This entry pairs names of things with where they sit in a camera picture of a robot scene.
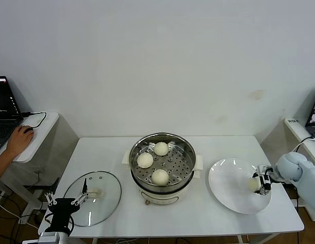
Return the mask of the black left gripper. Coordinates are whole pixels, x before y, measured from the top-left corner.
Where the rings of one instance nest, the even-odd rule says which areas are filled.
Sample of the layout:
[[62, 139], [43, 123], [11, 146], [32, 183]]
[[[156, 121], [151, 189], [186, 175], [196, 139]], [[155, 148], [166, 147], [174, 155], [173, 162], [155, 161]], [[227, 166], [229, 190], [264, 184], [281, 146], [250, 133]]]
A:
[[71, 233], [74, 230], [74, 219], [71, 216], [80, 209], [80, 204], [88, 197], [87, 193], [87, 178], [84, 179], [81, 193], [76, 198], [57, 198], [55, 192], [59, 184], [58, 177], [49, 191], [45, 193], [48, 202], [50, 213], [45, 215], [45, 220], [52, 216], [50, 226], [44, 232], [63, 232]]

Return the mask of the person's bare hand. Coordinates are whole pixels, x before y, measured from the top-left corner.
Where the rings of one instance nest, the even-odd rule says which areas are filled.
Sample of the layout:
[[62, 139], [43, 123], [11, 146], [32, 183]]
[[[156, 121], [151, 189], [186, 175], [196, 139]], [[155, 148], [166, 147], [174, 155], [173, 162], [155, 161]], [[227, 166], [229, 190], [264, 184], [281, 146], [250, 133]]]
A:
[[21, 154], [33, 139], [34, 131], [30, 126], [16, 127], [8, 141], [6, 151], [12, 158]]

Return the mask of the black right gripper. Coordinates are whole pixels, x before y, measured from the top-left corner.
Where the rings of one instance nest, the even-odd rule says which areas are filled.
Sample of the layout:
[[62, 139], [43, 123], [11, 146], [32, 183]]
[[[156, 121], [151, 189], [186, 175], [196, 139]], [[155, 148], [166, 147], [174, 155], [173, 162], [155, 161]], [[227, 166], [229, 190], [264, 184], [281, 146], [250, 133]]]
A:
[[252, 175], [252, 178], [259, 178], [260, 189], [255, 191], [256, 194], [267, 195], [271, 191], [271, 184], [275, 182], [273, 179], [274, 170], [270, 166], [259, 165], [258, 172]]

